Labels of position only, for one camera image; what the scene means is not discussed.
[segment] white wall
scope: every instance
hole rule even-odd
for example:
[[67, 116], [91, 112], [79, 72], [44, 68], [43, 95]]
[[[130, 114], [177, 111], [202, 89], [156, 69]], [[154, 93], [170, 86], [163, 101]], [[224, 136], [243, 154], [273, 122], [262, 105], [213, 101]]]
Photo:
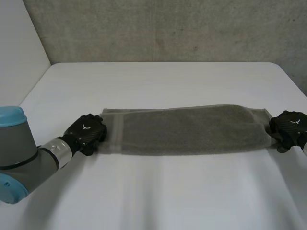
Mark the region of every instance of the white wall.
[[0, 106], [19, 105], [50, 62], [22, 0], [0, 0]]

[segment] white logo on glove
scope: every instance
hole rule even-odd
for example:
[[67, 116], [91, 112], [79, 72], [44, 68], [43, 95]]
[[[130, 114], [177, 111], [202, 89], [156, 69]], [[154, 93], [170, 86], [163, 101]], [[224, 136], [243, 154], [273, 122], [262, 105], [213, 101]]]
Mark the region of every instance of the white logo on glove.
[[82, 126], [83, 126], [83, 130], [91, 128], [91, 127], [85, 127], [84, 124]]
[[300, 122], [300, 119], [298, 121], [290, 121], [291, 123], [299, 123]]

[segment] silver metal joint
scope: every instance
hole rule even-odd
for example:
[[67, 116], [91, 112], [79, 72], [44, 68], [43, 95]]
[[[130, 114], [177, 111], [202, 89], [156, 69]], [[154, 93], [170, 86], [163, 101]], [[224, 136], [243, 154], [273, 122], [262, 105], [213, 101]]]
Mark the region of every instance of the silver metal joint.
[[307, 156], [307, 143], [304, 145], [303, 152]]
[[55, 138], [40, 148], [46, 148], [58, 159], [59, 169], [72, 159], [71, 149], [64, 140]]

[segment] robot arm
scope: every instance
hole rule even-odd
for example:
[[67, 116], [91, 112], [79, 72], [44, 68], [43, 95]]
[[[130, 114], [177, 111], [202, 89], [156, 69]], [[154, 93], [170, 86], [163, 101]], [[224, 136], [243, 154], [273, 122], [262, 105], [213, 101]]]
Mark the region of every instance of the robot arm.
[[26, 116], [20, 107], [0, 107], [0, 200], [18, 203], [77, 151], [89, 156], [106, 137], [102, 118], [81, 116], [64, 133], [36, 147]]

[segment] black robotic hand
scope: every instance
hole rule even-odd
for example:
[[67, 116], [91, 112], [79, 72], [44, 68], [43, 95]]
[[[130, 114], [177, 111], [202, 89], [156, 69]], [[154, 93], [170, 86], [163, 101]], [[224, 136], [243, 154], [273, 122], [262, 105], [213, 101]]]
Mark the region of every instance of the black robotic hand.
[[287, 152], [294, 145], [303, 149], [307, 142], [307, 115], [284, 111], [271, 119], [267, 133], [279, 141], [277, 151], [280, 153]]
[[98, 115], [83, 115], [65, 131], [60, 139], [68, 143], [73, 154], [80, 151], [90, 156], [107, 135], [106, 125], [102, 124], [102, 121], [103, 119]]

